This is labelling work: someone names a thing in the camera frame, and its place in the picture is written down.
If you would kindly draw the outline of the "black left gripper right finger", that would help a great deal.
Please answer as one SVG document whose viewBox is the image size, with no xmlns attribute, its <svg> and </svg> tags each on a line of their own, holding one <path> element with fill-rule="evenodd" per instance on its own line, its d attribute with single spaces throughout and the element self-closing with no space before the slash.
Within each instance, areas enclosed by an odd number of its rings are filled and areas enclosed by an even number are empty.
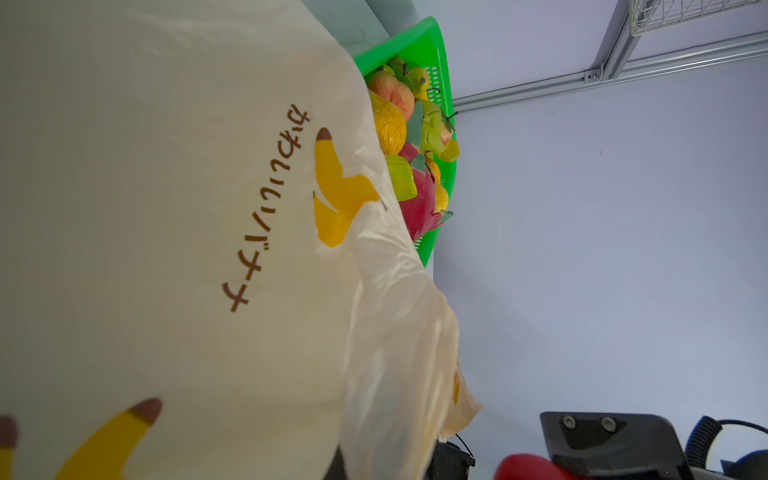
<svg viewBox="0 0 768 480">
<path fill-rule="evenodd" d="M 692 479 L 672 424 L 650 414 L 548 411 L 540 422 L 551 461 L 590 479 Z"/>
</svg>

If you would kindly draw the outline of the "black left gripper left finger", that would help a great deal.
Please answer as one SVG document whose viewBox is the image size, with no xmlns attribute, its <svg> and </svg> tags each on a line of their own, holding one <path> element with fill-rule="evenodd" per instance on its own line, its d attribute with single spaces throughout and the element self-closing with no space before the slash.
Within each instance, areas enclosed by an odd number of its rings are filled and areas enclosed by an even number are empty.
<svg viewBox="0 0 768 480">
<path fill-rule="evenodd" d="M 468 480 L 474 457 L 451 442 L 437 442 L 424 474 L 425 480 Z"/>
</svg>

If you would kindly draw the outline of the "red fake fruit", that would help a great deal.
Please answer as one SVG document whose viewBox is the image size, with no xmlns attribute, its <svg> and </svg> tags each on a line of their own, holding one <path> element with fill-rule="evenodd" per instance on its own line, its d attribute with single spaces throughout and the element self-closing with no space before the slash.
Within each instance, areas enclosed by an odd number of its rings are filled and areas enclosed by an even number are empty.
<svg viewBox="0 0 768 480">
<path fill-rule="evenodd" d="M 556 466 L 550 460 L 515 454 L 504 458 L 496 468 L 494 480 L 577 480 L 578 476 Z"/>
</svg>

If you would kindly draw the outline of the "cream banana print plastic bag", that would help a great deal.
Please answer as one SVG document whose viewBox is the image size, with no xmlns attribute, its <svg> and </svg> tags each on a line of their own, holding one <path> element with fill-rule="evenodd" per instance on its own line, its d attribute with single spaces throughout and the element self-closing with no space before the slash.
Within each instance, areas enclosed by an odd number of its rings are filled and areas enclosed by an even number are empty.
<svg viewBox="0 0 768 480">
<path fill-rule="evenodd" d="M 1 475 L 419 479 L 478 412 L 300 1 L 1 5 Z"/>
</svg>

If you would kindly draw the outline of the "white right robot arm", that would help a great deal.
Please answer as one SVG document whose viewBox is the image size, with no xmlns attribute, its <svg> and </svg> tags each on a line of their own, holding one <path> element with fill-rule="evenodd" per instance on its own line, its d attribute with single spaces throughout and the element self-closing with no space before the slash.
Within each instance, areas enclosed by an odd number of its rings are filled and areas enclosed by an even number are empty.
<svg viewBox="0 0 768 480">
<path fill-rule="evenodd" d="M 545 411 L 540 422 L 555 466 L 579 479 L 765 479 L 767 444 L 727 447 L 736 431 L 761 425 L 701 417 L 679 437 L 652 414 Z"/>
</svg>

